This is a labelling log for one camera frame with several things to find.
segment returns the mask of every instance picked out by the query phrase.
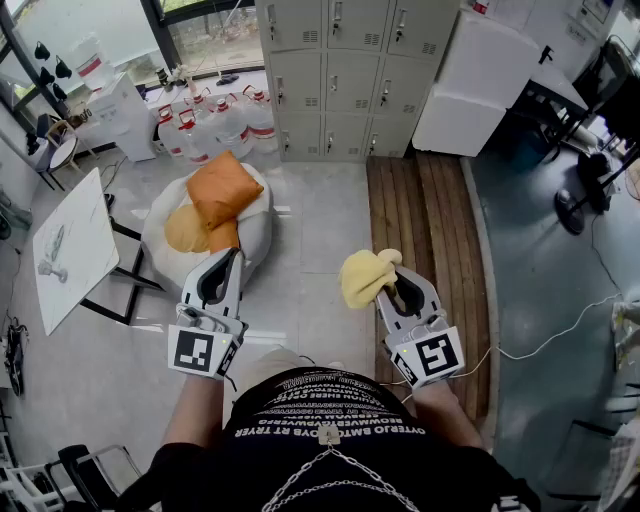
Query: cable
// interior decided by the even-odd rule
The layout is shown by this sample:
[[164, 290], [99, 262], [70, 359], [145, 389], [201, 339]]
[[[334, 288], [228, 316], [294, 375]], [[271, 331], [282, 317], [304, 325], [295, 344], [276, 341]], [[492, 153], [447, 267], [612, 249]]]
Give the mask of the cable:
[[[13, 300], [13, 291], [15, 289], [16, 286], [16, 278], [18, 277], [18, 274], [20, 273], [20, 267], [22, 266], [22, 252], [19, 249], [16, 249], [13, 245], [11, 245], [9, 242], [6, 242], [5, 240], [0, 240], [0, 242], [2, 242], [3, 244], [8, 245], [9, 247], [11, 247], [15, 253], [18, 255], [18, 270], [16, 270], [16, 273], [13, 274], [13, 277], [11, 278], [11, 295], [9, 295], [9, 302], [7, 303], [7, 310], [5, 311], [5, 316], [7, 317], [7, 320], [9, 320], [10, 322], [12, 322], [14, 320], [14, 318], [12, 318], [9, 315], [9, 308], [11, 307], [11, 301]], [[4, 331], [4, 326], [5, 326], [5, 321], [3, 319], [2, 321], [2, 330]]]
[[609, 280], [611, 281], [611, 283], [613, 284], [613, 286], [615, 286], [616, 290], [618, 290], [618, 294], [622, 295], [622, 290], [620, 289], [620, 287], [618, 286], [618, 283], [616, 283], [616, 280], [613, 278], [613, 276], [611, 275], [611, 272], [609, 272], [609, 269], [607, 268], [607, 266], [604, 264], [604, 261], [602, 259], [602, 255], [600, 254], [600, 251], [598, 251], [598, 248], [595, 245], [595, 241], [594, 241], [594, 224], [596, 223], [596, 220], [598, 219], [598, 217], [600, 217], [601, 214], [596, 215], [593, 220], [591, 221], [591, 248], [596, 252], [596, 254], [598, 255], [598, 261], [600, 261], [600, 265], [602, 266], [602, 268], [604, 269], [604, 271], [607, 273], [607, 276], [609, 276]]
[[107, 189], [109, 188], [109, 185], [111, 185], [111, 183], [113, 183], [113, 180], [115, 179], [116, 174], [118, 174], [118, 171], [120, 170], [120, 166], [124, 163], [124, 161], [125, 161], [126, 159], [127, 159], [127, 157], [125, 156], [125, 157], [124, 157], [122, 160], [120, 160], [120, 162], [118, 162], [117, 164], [116, 164], [116, 163], [109, 164], [109, 165], [107, 165], [107, 166], [104, 168], [104, 170], [102, 171], [102, 174], [100, 174], [100, 177], [102, 177], [102, 176], [107, 172], [107, 169], [108, 169], [109, 167], [114, 167], [114, 168], [115, 168], [115, 170], [113, 171], [113, 176], [111, 176], [111, 179], [109, 180], [109, 183], [107, 183], [107, 184], [105, 185], [105, 187], [102, 189], [102, 191], [103, 191], [103, 192], [106, 192], [106, 191], [107, 191]]

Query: orange pillow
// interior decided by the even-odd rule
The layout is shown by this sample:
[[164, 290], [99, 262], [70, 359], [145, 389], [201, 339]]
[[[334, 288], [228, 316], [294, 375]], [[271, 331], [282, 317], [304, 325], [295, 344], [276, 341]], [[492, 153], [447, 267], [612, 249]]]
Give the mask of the orange pillow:
[[236, 219], [229, 219], [213, 231], [209, 231], [209, 250], [211, 254], [229, 247], [240, 248], [238, 221]]
[[262, 193], [264, 187], [225, 151], [187, 181], [187, 191], [209, 231], [235, 217]]

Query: metal chain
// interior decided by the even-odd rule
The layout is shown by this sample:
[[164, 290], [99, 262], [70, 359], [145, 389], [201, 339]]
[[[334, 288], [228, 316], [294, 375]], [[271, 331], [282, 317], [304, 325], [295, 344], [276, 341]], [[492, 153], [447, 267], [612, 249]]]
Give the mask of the metal chain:
[[[296, 492], [294, 494], [291, 494], [291, 495], [287, 496], [286, 498], [283, 498], [282, 500], [280, 500], [282, 498], [282, 495], [284, 494], [284, 492], [291, 486], [291, 484], [293, 484], [296, 480], [298, 480], [298, 478], [300, 478], [300, 476], [303, 473], [305, 473], [307, 470], [309, 470], [309, 468], [311, 468], [311, 466], [313, 466], [316, 462], [324, 459], [329, 454], [335, 455], [336, 457], [339, 457], [339, 458], [343, 459], [348, 464], [351, 464], [352, 466], [355, 466], [355, 467], [361, 469], [367, 475], [369, 475], [370, 478], [372, 478], [376, 482], [379, 482], [380, 484], [382, 484], [382, 487], [377, 487], [375, 485], [370, 485], [370, 484], [364, 484], [362, 482], [356, 482], [355, 480], [336, 480], [335, 482], [329, 482], [329, 483], [326, 483], [326, 484], [317, 485], [315, 487], [310, 487], [308, 489], [304, 489], [302, 491], [299, 491], [299, 492]], [[407, 498], [406, 496], [403, 496], [398, 491], [396, 491], [395, 487], [393, 487], [393, 485], [385, 482], [382, 479], [382, 477], [380, 475], [378, 475], [378, 473], [376, 473], [375, 471], [369, 469], [364, 464], [360, 464], [353, 457], [347, 457], [346, 455], [342, 454], [339, 450], [336, 450], [331, 445], [331, 443], [329, 443], [327, 445], [327, 450], [326, 451], [316, 455], [313, 458], [313, 460], [311, 460], [310, 462], [305, 462], [297, 473], [294, 473], [293, 475], [291, 475], [289, 477], [289, 479], [285, 482], [285, 484], [282, 487], [280, 487], [280, 489], [278, 489], [276, 491], [276, 493], [273, 495], [273, 498], [271, 498], [271, 500], [266, 505], [264, 505], [264, 507], [262, 507], [262, 512], [273, 512], [275, 510], [278, 510], [281, 506], [289, 503], [290, 501], [292, 501], [292, 500], [294, 500], [296, 498], [299, 498], [300, 496], [303, 496], [304, 494], [310, 494], [310, 493], [315, 492], [315, 491], [319, 491], [319, 490], [322, 490], [322, 489], [328, 489], [330, 487], [335, 487], [335, 486], [338, 486], [338, 485], [355, 485], [357, 487], [363, 487], [365, 489], [369, 489], [369, 490], [372, 490], [372, 491], [377, 491], [377, 492], [381, 492], [381, 493], [384, 493], [384, 494], [388, 494], [390, 496], [394, 496], [398, 501], [400, 501], [400, 503], [402, 503], [407, 510], [410, 510], [412, 512], [420, 512], [418, 510], [418, 508], [411, 502], [411, 500], [409, 498]]]

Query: white cabinet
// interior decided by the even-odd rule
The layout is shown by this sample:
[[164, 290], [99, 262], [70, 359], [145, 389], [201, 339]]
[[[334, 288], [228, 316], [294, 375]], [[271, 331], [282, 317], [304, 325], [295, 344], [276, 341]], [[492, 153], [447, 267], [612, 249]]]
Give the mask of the white cabinet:
[[285, 157], [288, 160], [317, 160], [320, 156], [320, 114], [284, 112], [278, 120]]
[[258, 7], [260, 30], [271, 51], [320, 48], [321, 5], [317, 0], [267, 0]]
[[380, 51], [389, 0], [329, 0], [329, 48]]
[[398, 116], [375, 116], [365, 145], [366, 155], [402, 158], [414, 123]]
[[460, 0], [255, 0], [283, 161], [403, 156]]
[[388, 53], [440, 62], [459, 0], [398, 0]]
[[271, 98], [280, 112], [320, 110], [319, 53], [271, 55]]
[[327, 64], [327, 110], [368, 112], [379, 58], [332, 53]]
[[424, 92], [431, 88], [436, 66], [425, 60], [389, 56], [384, 64], [377, 97], [376, 114], [419, 113]]
[[327, 112], [324, 126], [324, 155], [340, 162], [362, 160], [362, 142], [367, 116]]

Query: gray locker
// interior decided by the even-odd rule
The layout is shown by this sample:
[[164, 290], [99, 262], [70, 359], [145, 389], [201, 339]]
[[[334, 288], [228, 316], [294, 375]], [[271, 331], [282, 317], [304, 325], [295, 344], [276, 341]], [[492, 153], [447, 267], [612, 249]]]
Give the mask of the gray locker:
[[317, 160], [320, 156], [320, 114], [284, 112], [280, 122], [280, 147], [287, 160]]
[[413, 121], [399, 116], [375, 116], [365, 142], [366, 155], [402, 158], [407, 150]]
[[367, 113], [378, 61], [375, 55], [330, 54], [327, 64], [327, 110]]
[[380, 51], [389, 0], [329, 0], [329, 48]]
[[322, 8], [317, 0], [258, 0], [256, 6], [271, 51], [320, 48]]
[[459, 0], [398, 0], [387, 52], [439, 62], [459, 8]]
[[362, 142], [367, 116], [327, 112], [324, 127], [324, 156], [346, 162], [362, 160]]
[[279, 112], [320, 110], [320, 57], [319, 53], [271, 55], [271, 101]]
[[437, 66], [410, 57], [388, 56], [375, 98], [376, 114], [414, 115], [431, 89]]

